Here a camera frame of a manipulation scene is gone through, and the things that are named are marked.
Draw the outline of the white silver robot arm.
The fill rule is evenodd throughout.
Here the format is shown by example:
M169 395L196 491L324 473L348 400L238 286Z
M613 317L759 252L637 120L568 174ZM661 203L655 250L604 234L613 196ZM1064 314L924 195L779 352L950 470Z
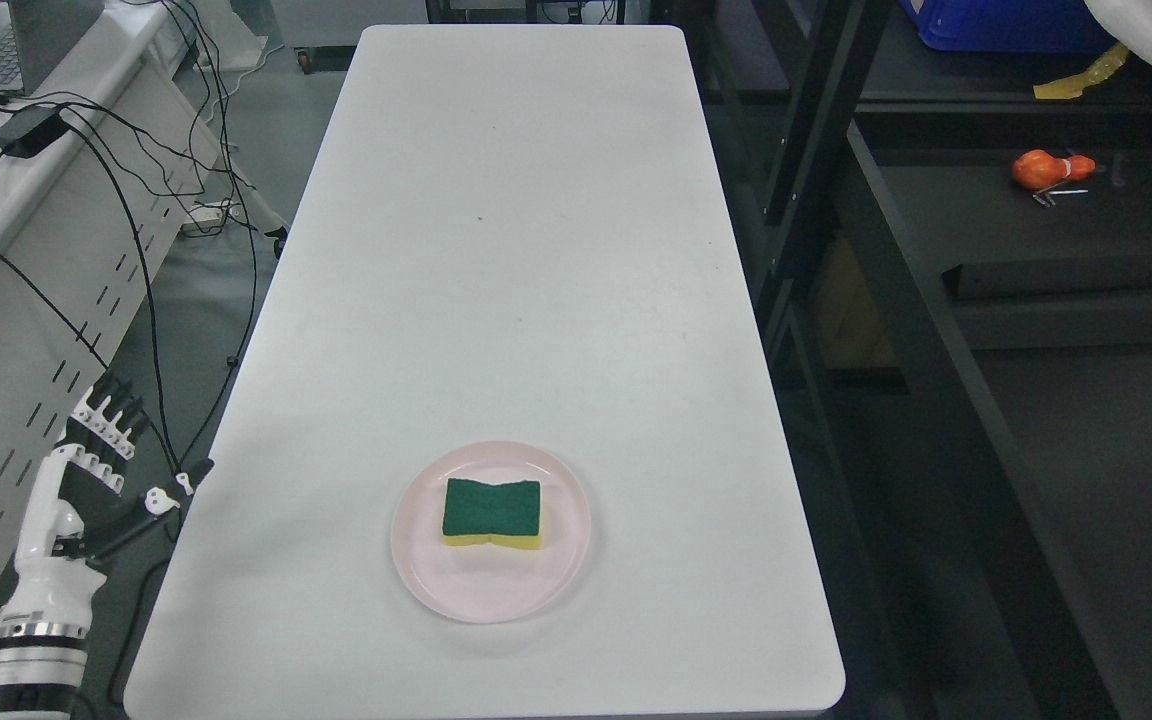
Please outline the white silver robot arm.
M0 719L70 719L86 665L82 639L0 638Z

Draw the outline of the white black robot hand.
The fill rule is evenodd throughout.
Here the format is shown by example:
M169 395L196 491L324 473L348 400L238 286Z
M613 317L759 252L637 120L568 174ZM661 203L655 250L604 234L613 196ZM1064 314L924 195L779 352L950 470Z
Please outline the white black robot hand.
M82 393L35 473L13 569L0 606L0 641L82 641L93 626L93 597L115 553L184 511L215 467L210 457L137 497L122 495L126 471L150 419L129 384L103 376Z

